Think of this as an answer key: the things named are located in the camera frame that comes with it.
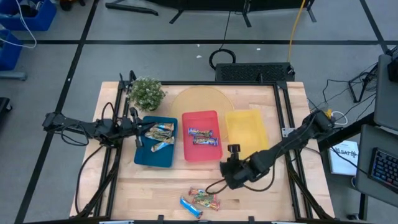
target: potted plant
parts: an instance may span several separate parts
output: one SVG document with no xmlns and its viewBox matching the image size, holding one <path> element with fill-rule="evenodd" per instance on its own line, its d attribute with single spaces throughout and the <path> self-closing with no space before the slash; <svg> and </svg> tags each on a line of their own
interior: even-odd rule
<svg viewBox="0 0 398 224">
<path fill-rule="evenodd" d="M 140 77 L 132 83 L 130 102 L 134 102 L 134 105 L 141 111 L 154 111 L 166 96 L 161 88 L 160 81 L 154 78 Z"/>
</svg>

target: wooden table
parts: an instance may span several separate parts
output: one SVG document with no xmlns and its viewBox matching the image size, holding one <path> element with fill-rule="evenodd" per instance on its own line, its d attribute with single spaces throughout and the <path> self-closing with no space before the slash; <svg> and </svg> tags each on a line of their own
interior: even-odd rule
<svg viewBox="0 0 398 224">
<path fill-rule="evenodd" d="M 109 101 L 114 103 L 117 86 L 117 82 L 104 82 L 102 84 L 94 119 L 101 116 L 101 110 L 105 103 Z M 139 112 L 139 116 L 141 118 L 145 115 L 167 116 L 174 98 L 189 87 L 182 85 L 163 86 L 168 94 L 159 109 L 153 113 Z M 261 110 L 270 146 L 281 140 L 275 97 L 271 86 L 214 87 L 222 91 L 232 101 L 237 110 L 254 108 Z M 299 127 L 304 117 L 309 114 L 304 86 L 303 83 L 294 82 L 288 83 L 288 87 L 295 125 Z M 281 102 L 285 113 L 284 99 L 281 99 Z M 120 112 L 123 110 L 123 105 L 124 100 L 121 102 Z M 112 116 L 111 110 L 107 110 L 105 115 L 110 118 Z M 158 215 L 164 215 L 165 220 L 196 220 L 193 215 L 181 207 L 179 198 L 181 195 L 187 196 L 190 187 L 204 189 L 216 180 L 220 180 L 219 162 L 188 163 L 184 160 L 182 140 L 177 139 L 174 163 L 171 169 L 140 166 L 133 161 L 136 151 L 134 140 L 135 137 L 124 140 L 112 219 L 156 220 Z M 222 142 L 222 145 L 223 160 L 225 160 L 228 157 L 226 149 L 228 142 Z M 308 147 L 318 150 L 315 140 L 311 140 Z M 98 148 L 98 142 L 90 141 L 90 144 L 86 147 L 85 158 L 96 148 Z M 104 154 L 105 149 L 89 160 L 81 175 L 78 196 L 80 209 L 87 204 L 98 188 Z M 325 211 L 334 217 L 320 156 L 308 150 L 303 150 L 301 156 L 309 191 Z M 271 176 L 267 175 L 256 183 L 248 183 L 248 185 L 257 189 L 264 188 L 269 184 Z M 304 217 L 303 200 L 298 188 L 297 195 L 301 214 Z M 107 198 L 108 193 L 106 192 L 101 207 L 102 215 L 105 213 Z M 275 182 L 268 191 L 257 193 L 244 188 L 237 190 L 227 188 L 218 194 L 218 198 L 221 200 L 221 209 L 216 212 L 204 208 L 202 219 L 243 221 L 248 220 L 248 216 L 254 216 L 256 221 L 294 220 L 288 175 L 283 156 L 277 160 Z M 72 205 L 71 215 L 74 214 L 75 209 Z"/>
</svg>

